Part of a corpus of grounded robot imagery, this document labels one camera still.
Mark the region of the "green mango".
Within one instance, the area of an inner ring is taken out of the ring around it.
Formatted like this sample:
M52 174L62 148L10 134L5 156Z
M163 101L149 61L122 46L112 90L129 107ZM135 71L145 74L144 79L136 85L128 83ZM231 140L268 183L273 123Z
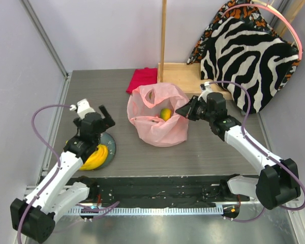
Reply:
M164 108L160 112L160 118L164 121L169 120L172 117L172 110L168 108Z

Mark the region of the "pink plastic bag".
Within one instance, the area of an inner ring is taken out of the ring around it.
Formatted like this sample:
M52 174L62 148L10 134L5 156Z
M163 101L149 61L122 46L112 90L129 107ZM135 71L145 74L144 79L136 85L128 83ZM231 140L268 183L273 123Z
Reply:
M144 142L157 147L175 146L188 138L188 119L175 113L188 101L187 95L175 84L142 85L129 97L128 120ZM172 117L167 121L160 118L164 108L172 110Z

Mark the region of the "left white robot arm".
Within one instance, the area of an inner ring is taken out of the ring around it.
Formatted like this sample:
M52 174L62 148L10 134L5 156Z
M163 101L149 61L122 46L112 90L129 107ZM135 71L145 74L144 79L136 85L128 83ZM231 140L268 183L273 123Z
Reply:
M18 243L22 242L23 235L38 243L45 242L66 211L84 200L94 202L99 193L98 186L86 176L77 178L69 189L64 191L63 188L76 171L102 169L115 157L115 140L106 132L115 126L115 121L105 106L101 105L100 112L96 112L83 99L67 108L77 113L73 120L77 132L66 142L60 155L36 128L33 129L56 156L57 163L31 193L22 200L16 198L10 205Z

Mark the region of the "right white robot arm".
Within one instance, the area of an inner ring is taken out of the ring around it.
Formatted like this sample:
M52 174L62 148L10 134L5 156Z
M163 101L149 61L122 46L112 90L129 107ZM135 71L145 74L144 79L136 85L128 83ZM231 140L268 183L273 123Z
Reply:
M266 209L274 209L301 195L297 180L298 168L292 159L283 160L262 146L241 123L228 114L226 101L220 93L210 93L206 99L193 96L177 114L192 120L204 120L211 131L235 148L256 170L257 178L242 175L230 178L219 188L222 199L232 200L237 195L256 198Z

